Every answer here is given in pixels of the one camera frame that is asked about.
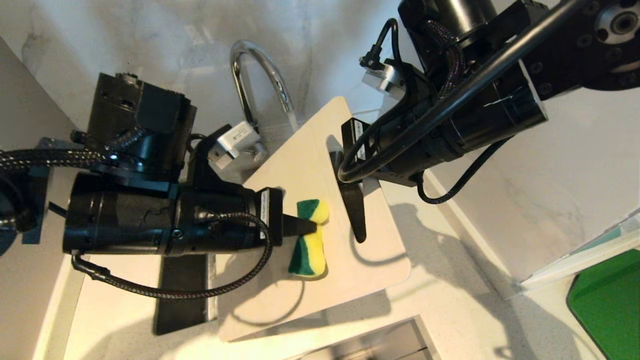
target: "yellow sponge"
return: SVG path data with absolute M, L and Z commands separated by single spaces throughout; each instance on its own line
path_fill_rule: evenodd
M 326 272 L 322 225 L 329 219 L 329 207 L 317 199 L 298 203 L 298 217 L 318 224 L 315 233 L 300 236 L 289 263 L 289 273 L 302 277 L 319 277 Z

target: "label sticker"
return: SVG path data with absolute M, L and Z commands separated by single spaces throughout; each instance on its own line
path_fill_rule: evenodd
M 361 122 L 359 122 L 357 120 L 354 120 L 353 122 L 354 122 L 354 130 L 355 130 L 355 133 L 356 133 L 355 140 L 358 140 L 362 136 L 362 134 L 364 133 L 364 129 L 362 129 L 362 123 Z M 358 149 L 357 156 L 358 156 L 358 159 L 360 159 L 360 160 L 366 160 L 367 159 L 367 154 L 364 151 L 364 145 L 361 146 Z
M 260 220 L 269 226 L 269 190 L 260 194 Z M 264 239 L 264 232 L 260 232 L 260 239 Z

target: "white cutting board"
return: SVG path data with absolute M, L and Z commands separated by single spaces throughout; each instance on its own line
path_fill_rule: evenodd
M 296 215 L 300 200 L 328 203 L 330 219 L 323 229 L 326 277 L 303 281 L 290 275 L 287 269 L 295 239 L 286 238 L 256 278 L 218 298 L 221 340 L 231 341 L 363 297 L 409 276 L 410 262 L 377 180 L 365 179 L 362 185 L 367 239 L 362 244 L 353 239 L 328 155 L 341 150 L 340 126 L 350 118 L 345 99 L 332 99 L 244 184 L 256 191 L 282 188 L 284 213 L 289 215 Z M 261 253 L 216 256 L 216 286 L 244 275 Z

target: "chrome faucet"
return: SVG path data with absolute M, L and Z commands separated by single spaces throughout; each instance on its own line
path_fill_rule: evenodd
M 238 95 L 240 96 L 240 104 L 242 106 L 244 116 L 246 117 L 246 121 L 254 128 L 258 127 L 258 120 L 253 117 L 251 108 L 249 106 L 249 101 L 244 90 L 244 83 L 240 75 L 240 57 L 242 57 L 243 54 L 249 54 L 253 58 L 255 58 L 267 73 L 267 76 L 269 77 L 269 80 L 271 80 L 273 88 L 278 94 L 278 100 L 280 100 L 282 110 L 287 115 L 287 118 L 291 123 L 292 130 L 297 131 L 298 121 L 296 120 L 296 113 L 293 108 L 293 103 L 291 102 L 291 98 L 289 97 L 289 92 L 287 91 L 287 87 L 284 84 L 284 80 L 280 75 L 280 71 L 273 63 L 273 60 L 271 59 L 269 54 L 265 52 L 265 50 L 263 50 L 263 48 L 261 48 L 258 44 L 249 40 L 238 40 L 231 47 L 230 61 L 231 70 L 234 75 L 234 80 L 236 81 L 236 88 L 238 90 Z

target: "faucet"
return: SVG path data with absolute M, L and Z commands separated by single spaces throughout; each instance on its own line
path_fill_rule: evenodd
M 289 92 L 287 91 L 287 87 L 284 84 L 284 80 L 280 75 L 280 71 L 273 63 L 273 60 L 271 59 L 269 54 L 265 52 L 265 50 L 263 50 L 263 48 L 261 48 L 258 44 L 249 40 L 238 40 L 231 47 L 230 61 L 231 70 L 234 75 L 234 80 L 236 81 L 236 88 L 238 90 L 238 95 L 240 96 L 240 105 L 242 106 L 246 121 L 255 129 L 258 128 L 258 120 L 254 118 L 253 114 L 251 113 L 249 101 L 244 90 L 244 83 L 240 75 L 240 57 L 243 54 L 249 54 L 253 56 L 267 73 L 267 76 L 269 77 L 269 80 L 271 80 L 273 88 L 278 94 L 278 100 L 280 100 L 282 110 L 287 115 L 287 118 L 291 123 L 291 128 L 293 129 L 293 131 L 297 131 L 298 121 L 296 120 L 296 113 L 293 108 L 293 103 L 291 102 L 291 98 L 289 97 Z

